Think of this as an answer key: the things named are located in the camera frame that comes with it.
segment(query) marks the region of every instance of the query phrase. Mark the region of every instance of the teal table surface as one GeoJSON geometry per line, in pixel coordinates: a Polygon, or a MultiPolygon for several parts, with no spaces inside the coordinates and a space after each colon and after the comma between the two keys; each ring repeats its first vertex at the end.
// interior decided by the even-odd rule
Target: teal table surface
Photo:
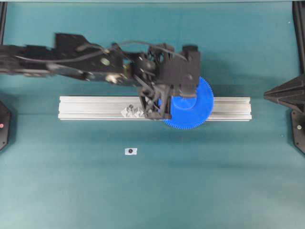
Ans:
{"type": "MultiPolygon", "coordinates": [[[[0,229],[298,229],[305,157],[289,110],[264,91],[299,75],[291,2],[9,3],[4,43],[198,44],[215,96],[249,96],[250,122],[187,131],[163,122],[60,121],[60,95],[136,95],[63,76],[1,75],[12,111],[0,153],[0,229]],[[137,156],[125,156],[127,147],[137,156]]],[[[146,50],[143,46],[127,49],[146,50]]]]}

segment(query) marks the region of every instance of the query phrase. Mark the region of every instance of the black metal frame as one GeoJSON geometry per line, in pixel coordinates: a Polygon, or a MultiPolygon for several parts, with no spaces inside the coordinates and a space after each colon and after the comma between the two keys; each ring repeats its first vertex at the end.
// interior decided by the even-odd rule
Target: black metal frame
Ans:
{"type": "Polygon", "coordinates": [[[292,6],[301,75],[265,92],[264,98],[292,109],[294,144],[305,154],[305,1],[292,6]]]}
{"type": "Polygon", "coordinates": [[[7,2],[0,2],[0,44],[3,44],[7,7],[7,2]]]}
{"type": "MultiPolygon", "coordinates": [[[[3,44],[7,5],[7,2],[0,2],[0,44],[3,44]]],[[[9,141],[10,119],[11,112],[0,101],[0,150],[2,150],[9,141]]]]}

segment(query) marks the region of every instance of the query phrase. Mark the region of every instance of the wire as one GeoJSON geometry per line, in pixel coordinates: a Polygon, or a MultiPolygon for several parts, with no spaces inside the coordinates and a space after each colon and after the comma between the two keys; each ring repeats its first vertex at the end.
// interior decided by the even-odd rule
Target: wire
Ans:
{"type": "Polygon", "coordinates": [[[97,51],[97,52],[93,52],[87,55],[83,55],[80,57],[76,57],[76,58],[72,58],[72,59],[64,59],[64,60],[38,60],[38,59],[32,59],[32,58],[27,58],[27,57],[23,57],[23,56],[17,56],[15,55],[14,57],[17,57],[19,59],[25,60],[25,61],[30,61],[30,62],[37,62],[37,63],[67,63],[67,62],[77,62],[77,61],[83,61],[95,56],[99,56],[101,54],[104,54],[105,51],[97,51]]]}
{"type": "Polygon", "coordinates": [[[144,45],[147,45],[147,46],[151,46],[151,47],[154,47],[154,48],[156,48],[156,49],[160,49],[160,50],[162,50],[163,52],[167,52],[167,53],[170,53],[170,54],[172,54],[172,55],[174,55],[174,56],[178,56],[178,57],[184,59],[185,61],[187,61],[187,59],[186,59],[183,55],[181,55],[181,54],[179,54],[179,53],[173,52],[173,51],[171,51],[171,50],[168,50],[168,49],[166,49],[166,48],[162,48],[162,47],[160,47],[160,46],[158,46],[158,45],[154,45],[154,44],[151,44],[151,43],[148,43],[148,42],[141,42],[141,41],[126,41],[126,42],[118,43],[118,45],[119,45],[119,46],[122,46],[122,45],[133,44],[133,43],[135,43],[135,44],[144,44],[144,45]]]}
{"type": "Polygon", "coordinates": [[[85,49],[88,49],[88,48],[94,48],[94,49],[105,50],[105,49],[104,49],[102,46],[100,46],[99,44],[85,43],[85,44],[82,44],[81,46],[77,47],[77,48],[76,48],[76,51],[77,51],[77,52],[82,52],[82,51],[84,51],[85,49]]]}
{"type": "Polygon", "coordinates": [[[136,81],[139,82],[139,84],[141,84],[144,88],[149,90],[150,93],[154,93],[154,90],[145,81],[141,80],[137,75],[134,75],[134,78],[136,79],[136,81]]]}
{"type": "MultiPolygon", "coordinates": [[[[167,52],[167,53],[170,53],[172,55],[176,55],[184,60],[187,61],[187,59],[179,54],[179,53],[175,53],[171,50],[168,50],[166,48],[162,48],[162,47],[159,47],[157,45],[154,45],[154,44],[150,44],[150,43],[147,43],[147,42],[141,42],[141,41],[126,41],[126,42],[122,42],[122,43],[119,43],[117,44],[118,46],[120,45],[127,45],[127,44],[131,44],[131,43],[137,43],[137,44],[144,44],[144,45],[148,45],[148,46],[151,46],[151,47],[154,47],[156,49],[160,49],[164,52],[167,52]]],[[[101,55],[101,54],[104,54],[105,53],[105,50],[103,47],[101,46],[96,46],[94,45],[93,48],[98,48],[98,49],[101,49],[100,51],[97,51],[97,52],[93,52],[93,53],[90,53],[90,54],[86,54],[86,55],[83,55],[83,56],[79,56],[79,57],[76,57],[76,58],[71,58],[71,59],[63,59],[63,60],[39,60],[39,59],[33,59],[33,58],[27,58],[27,57],[23,57],[23,56],[17,56],[15,55],[14,57],[17,57],[19,59],[22,59],[22,60],[25,60],[25,61],[29,61],[29,62],[37,62],[37,63],[67,63],[67,62],[77,62],[77,61],[83,61],[83,60],[86,60],[86,59],[89,59],[89,58],[92,58],[92,57],[95,57],[95,56],[98,56],[98,55],[101,55]]]]}

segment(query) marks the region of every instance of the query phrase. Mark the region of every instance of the screw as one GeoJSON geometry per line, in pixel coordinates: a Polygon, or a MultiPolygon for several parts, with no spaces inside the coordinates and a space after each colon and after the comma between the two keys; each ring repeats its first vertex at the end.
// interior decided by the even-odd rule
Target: screw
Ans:
{"type": "Polygon", "coordinates": [[[130,104],[128,107],[127,107],[127,111],[132,111],[133,110],[133,105],[130,104]]]}
{"type": "Polygon", "coordinates": [[[101,58],[101,63],[108,66],[110,64],[110,61],[106,58],[101,58]]]}

